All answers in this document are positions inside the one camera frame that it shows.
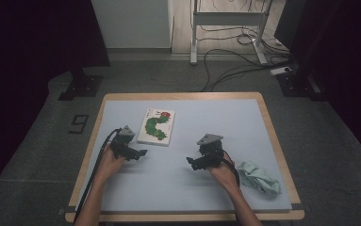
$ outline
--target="children's book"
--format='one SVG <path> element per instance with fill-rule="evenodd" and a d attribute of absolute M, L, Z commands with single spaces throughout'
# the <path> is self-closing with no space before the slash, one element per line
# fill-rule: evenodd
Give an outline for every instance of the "children's book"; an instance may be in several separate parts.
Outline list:
<path fill-rule="evenodd" d="M 174 111 L 148 108 L 139 130 L 138 143 L 169 146 Z"/>

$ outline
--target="crumpled cloth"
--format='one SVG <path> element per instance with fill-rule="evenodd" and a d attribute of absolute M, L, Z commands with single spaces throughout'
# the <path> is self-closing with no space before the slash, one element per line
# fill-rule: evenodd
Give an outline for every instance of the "crumpled cloth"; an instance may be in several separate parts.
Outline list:
<path fill-rule="evenodd" d="M 241 182 L 251 188 L 256 188 L 265 194 L 280 194 L 281 188 L 277 180 L 272 179 L 266 172 L 251 161 L 242 162 L 238 170 L 241 172 Z"/>

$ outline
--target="metal stand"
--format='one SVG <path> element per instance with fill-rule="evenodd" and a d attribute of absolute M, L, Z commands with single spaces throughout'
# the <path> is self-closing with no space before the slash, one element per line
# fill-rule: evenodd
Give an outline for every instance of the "metal stand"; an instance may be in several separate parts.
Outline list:
<path fill-rule="evenodd" d="M 253 40 L 255 52 L 262 65 L 268 62 L 265 59 L 260 42 L 269 18 L 272 0 L 269 0 L 263 12 L 199 12 L 198 0 L 194 0 L 192 17 L 192 40 L 190 64 L 197 64 L 197 26 L 198 25 L 245 25 L 259 26 L 256 39 Z"/>

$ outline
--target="gray carpet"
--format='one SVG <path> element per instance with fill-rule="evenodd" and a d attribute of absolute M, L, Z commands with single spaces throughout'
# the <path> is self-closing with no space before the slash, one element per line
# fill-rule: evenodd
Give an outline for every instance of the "gray carpet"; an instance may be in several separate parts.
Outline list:
<path fill-rule="evenodd" d="M 208 62 L 213 77 L 241 64 L 234 60 Z M 111 68 L 85 72 L 104 76 L 96 97 L 60 102 L 57 99 L 71 76 L 65 73 L 50 81 L 50 95 L 40 115 L 0 175 L 0 225 L 70 225 L 63 210 L 105 94 L 199 91 L 206 81 L 202 61 L 190 66 L 187 60 L 117 60 L 111 62 Z M 284 97 L 268 71 L 248 73 L 214 91 L 262 93 L 304 204 L 305 218 L 292 225 L 361 225 L 361 146 L 328 103 Z M 68 133 L 79 130 L 72 125 L 75 115 L 89 115 L 82 134 Z"/>

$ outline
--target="hand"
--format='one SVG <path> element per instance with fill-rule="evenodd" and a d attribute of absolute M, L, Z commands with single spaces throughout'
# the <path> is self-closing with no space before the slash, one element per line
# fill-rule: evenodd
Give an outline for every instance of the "hand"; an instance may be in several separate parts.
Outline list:
<path fill-rule="evenodd" d="M 100 165 L 98 166 L 95 179 L 102 180 L 104 182 L 108 177 L 116 174 L 121 169 L 124 160 L 125 157 L 123 156 L 119 157 L 118 159 L 115 158 L 115 155 L 110 149 L 108 143 L 104 148 L 104 153 L 101 158 Z"/>
<path fill-rule="evenodd" d="M 231 162 L 234 165 L 234 161 L 231 160 L 230 156 L 224 152 L 224 159 Z M 227 164 L 221 162 L 216 168 L 207 168 L 210 174 L 216 179 L 216 181 L 226 190 L 234 187 L 238 187 L 237 179 L 233 171 Z"/>

